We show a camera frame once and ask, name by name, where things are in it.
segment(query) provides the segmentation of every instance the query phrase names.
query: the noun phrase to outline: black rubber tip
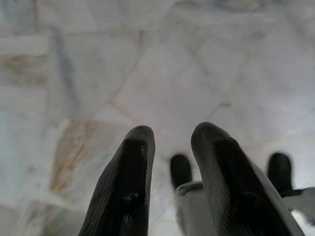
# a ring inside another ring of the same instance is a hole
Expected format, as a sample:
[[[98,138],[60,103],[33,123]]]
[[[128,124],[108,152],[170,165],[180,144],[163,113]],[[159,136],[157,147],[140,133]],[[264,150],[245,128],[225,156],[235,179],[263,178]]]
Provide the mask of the black rubber tip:
[[[292,191],[291,161],[286,154],[276,152],[271,155],[267,175],[280,196]]]
[[[153,130],[145,125],[136,126],[131,129],[127,133],[125,140],[144,141],[149,146],[155,146]]]
[[[174,155],[171,159],[170,169],[174,189],[192,181],[191,166],[186,156]]]

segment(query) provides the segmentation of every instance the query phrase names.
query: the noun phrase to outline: marble floor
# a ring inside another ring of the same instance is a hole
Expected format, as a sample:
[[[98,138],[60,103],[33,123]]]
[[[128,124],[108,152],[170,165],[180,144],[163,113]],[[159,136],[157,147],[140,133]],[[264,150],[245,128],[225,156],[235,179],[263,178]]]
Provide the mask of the marble floor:
[[[180,236],[169,159],[201,121],[315,185],[314,0],[0,1],[0,236],[76,236],[124,135],[156,139],[150,236]],[[294,212],[306,236],[315,236]]]

